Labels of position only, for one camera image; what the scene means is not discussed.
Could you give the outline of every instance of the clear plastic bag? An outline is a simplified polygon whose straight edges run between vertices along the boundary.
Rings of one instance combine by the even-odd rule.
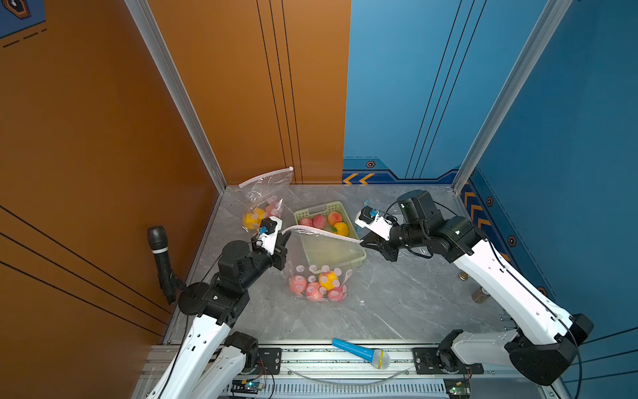
[[[239,185],[240,191],[248,199],[242,227],[246,231],[259,228],[262,220],[270,216],[281,218],[283,199],[281,192],[290,185],[293,167],[273,170],[246,180]]]
[[[355,272],[352,259],[360,256],[360,241],[314,227],[295,225],[286,247],[285,289],[312,302],[342,302],[348,296],[347,281]],[[317,264],[309,264],[315,259]]]

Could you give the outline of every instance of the basket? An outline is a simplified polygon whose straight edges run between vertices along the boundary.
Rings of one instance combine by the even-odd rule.
[[[357,231],[355,226],[350,221],[346,210],[343,207],[343,204],[340,201],[329,202],[323,205],[317,205],[307,209],[301,209],[300,211],[295,212],[295,221],[299,224],[299,221],[303,218],[314,218],[316,215],[324,215],[328,218],[328,214],[330,212],[337,211],[341,213],[341,217],[343,218],[343,222],[348,225],[349,235],[348,237],[359,239],[357,237]],[[343,258],[343,255],[337,251],[332,251],[330,248],[326,248],[325,245],[322,245],[320,248],[316,248],[316,243],[313,242],[308,237],[301,236],[301,244],[304,247],[304,252],[306,254],[306,258],[308,259],[308,265],[317,265],[321,268],[321,265],[327,264],[330,267],[341,267],[341,268],[349,268],[349,267],[359,267],[363,263],[366,258],[366,251],[361,247],[360,253],[352,259]]]

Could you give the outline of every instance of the table surface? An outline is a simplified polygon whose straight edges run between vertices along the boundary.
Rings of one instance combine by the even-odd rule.
[[[281,195],[284,228],[295,224],[293,214],[300,209],[341,201],[354,220],[365,200],[371,207],[386,209],[399,195],[416,189],[429,191],[435,201],[465,215],[451,189],[444,186],[299,185],[290,186]],[[212,263],[229,241],[250,239],[251,234],[241,227],[247,203],[237,186],[226,189],[191,281],[200,281],[211,267],[214,269],[207,279],[218,270]],[[400,215],[394,208],[390,213]],[[446,209],[441,211],[445,218],[453,216]],[[471,278],[459,279],[460,270],[443,257],[423,259],[402,250],[397,262],[387,262],[376,251],[365,251],[363,265],[348,280],[348,297],[340,303],[294,297],[288,290],[288,276],[270,268],[250,287],[250,302],[234,331],[250,334],[260,343],[332,338],[438,343],[453,329],[503,331],[503,308],[493,298],[481,305],[474,303],[471,294],[478,283]],[[165,343],[179,343],[185,323],[184,314],[174,315]]]

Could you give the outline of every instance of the orange wall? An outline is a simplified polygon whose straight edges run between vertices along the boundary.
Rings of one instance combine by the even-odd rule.
[[[127,398],[172,312],[146,229],[185,278],[218,193],[124,1],[45,7],[0,40],[0,397]]]
[[[150,0],[229,184],[340,183],[349,0]]]

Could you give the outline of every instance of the metal bracket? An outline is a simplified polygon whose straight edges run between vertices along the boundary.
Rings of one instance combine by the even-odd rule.
[[[417,369],[417,374],[446,374],[444,372],[441,361],[437,355],[438,348],[413,348],[412,356],[414,357],[414,367]],[[483,374],[483,365],[475,363],[470,365],[470,371],[472,375]]]
[[[270,374],[279,374],[281,348],[259,348],[259,359],[263,361],[263,365]]]

